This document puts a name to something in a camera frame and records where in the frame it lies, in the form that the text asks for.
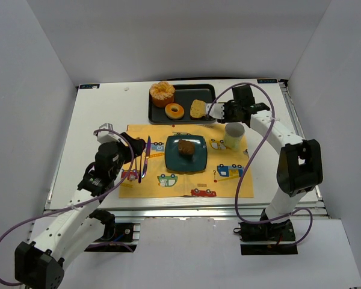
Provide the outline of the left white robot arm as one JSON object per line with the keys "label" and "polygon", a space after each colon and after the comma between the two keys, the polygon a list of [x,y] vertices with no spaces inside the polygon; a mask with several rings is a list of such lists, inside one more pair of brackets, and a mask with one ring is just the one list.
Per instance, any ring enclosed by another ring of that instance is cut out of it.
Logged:
{"label": "left white robot arm", "polygon": [[70,263],[112,227],[114,215],[99,205],[114,187],[122,167],[146,148],[144,140],[125,132],[100,129],[95,134],[100,145],[94,161],[87,166],[66,210],[14,252],[14,276],[29,288],[58,288]]}

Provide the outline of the metal tongs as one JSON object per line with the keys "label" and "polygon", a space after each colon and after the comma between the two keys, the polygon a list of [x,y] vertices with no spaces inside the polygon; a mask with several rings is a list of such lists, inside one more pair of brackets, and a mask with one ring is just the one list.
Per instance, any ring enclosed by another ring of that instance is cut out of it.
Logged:
{"label": "metal tongs", "polygon": [[210,115],[208,115],[208,114],[205,114],[205,115],[204,115],[204,119],[207,120],[207,121],[209,121],[209,120],[212,120],[213,117],[210,116]]}

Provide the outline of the brown chocolate muffin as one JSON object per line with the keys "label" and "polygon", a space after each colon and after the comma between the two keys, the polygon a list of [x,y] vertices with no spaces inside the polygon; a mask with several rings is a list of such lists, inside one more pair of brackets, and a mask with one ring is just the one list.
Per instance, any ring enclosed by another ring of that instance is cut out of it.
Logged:
{"label": "brown chocolate muffin", "polygon": [[195,145],[192,141],[180,139],[178,141],[178,151],[183,156],[193,156],[195,153]]}

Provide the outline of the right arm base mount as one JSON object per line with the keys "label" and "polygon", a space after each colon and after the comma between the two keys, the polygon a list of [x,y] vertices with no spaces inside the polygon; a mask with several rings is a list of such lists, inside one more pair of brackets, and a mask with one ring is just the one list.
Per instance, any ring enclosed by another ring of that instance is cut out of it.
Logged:
{"label": "right arm base mount", "polygon": [[239,223],[233,233],[239,237],[241,255],[297,255],[295,232],[290,220],[283,223],[251,225]]}

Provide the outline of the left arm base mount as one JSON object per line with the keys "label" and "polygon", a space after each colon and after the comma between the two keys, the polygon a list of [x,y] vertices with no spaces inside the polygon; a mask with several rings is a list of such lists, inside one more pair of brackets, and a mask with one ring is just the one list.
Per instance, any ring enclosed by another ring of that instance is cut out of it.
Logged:
{"label": "left arm base mount", "polygon": [[139,223],[115,223],[105,228],[104,234],[86,248],[86,252],[132,253],[140,237]]}

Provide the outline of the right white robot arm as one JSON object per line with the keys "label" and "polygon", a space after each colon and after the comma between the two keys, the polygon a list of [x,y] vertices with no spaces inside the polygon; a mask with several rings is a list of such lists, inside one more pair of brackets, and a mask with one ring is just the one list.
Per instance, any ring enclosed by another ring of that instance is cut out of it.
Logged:
{"label": "right white robot arm", "polygon": [[220,123],[244,123],[262,136],[245,170],[264,143],[278,153],[278,189],[256,224],[285,223],[298,211],[299,201],[323,181],[321,146],[315,139],[305,140],[282,124],[270,96],[259,85],[240,82],[229,88],[233,99],[223,104],[214,101],[209,111],[218,113],[216,119]]}

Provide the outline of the orange swirl bun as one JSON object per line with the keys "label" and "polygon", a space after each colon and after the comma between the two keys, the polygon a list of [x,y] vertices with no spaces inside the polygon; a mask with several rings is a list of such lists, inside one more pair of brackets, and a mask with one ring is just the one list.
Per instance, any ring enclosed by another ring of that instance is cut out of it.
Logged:
{"label": "orange swirl bun", "polygon": [[158,108],[174,102],[175,87],[167,81],[152,84],[149,92],[154,106]]}

